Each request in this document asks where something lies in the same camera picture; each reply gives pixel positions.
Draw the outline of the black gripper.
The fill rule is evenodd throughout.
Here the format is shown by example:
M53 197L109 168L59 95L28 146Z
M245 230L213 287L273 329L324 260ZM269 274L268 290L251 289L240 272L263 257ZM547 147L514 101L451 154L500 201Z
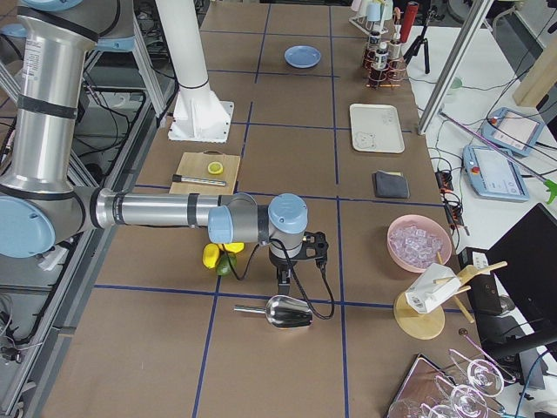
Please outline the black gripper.
M300 247L300 251L291 256L290 260L287 260L284 251L278 246L271 244L269 259L277 269L278 295L288 296L290 293L289 282L293 279L294 266L298 261L306 259L305 248L303 246Z

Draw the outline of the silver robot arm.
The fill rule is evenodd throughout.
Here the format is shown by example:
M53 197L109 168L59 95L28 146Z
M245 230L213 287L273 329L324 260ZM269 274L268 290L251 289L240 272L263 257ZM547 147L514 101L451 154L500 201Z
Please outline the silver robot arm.
M307 207L284 193L267 206L249 195L139 194L72 185L70 152L86 54L103 39L130 49L130 1L22 1L23 86L10 167L1 177L1 252L45 253L77 233L115 225L204 227L215 244L269 248L278 290L297 280L305 257Z

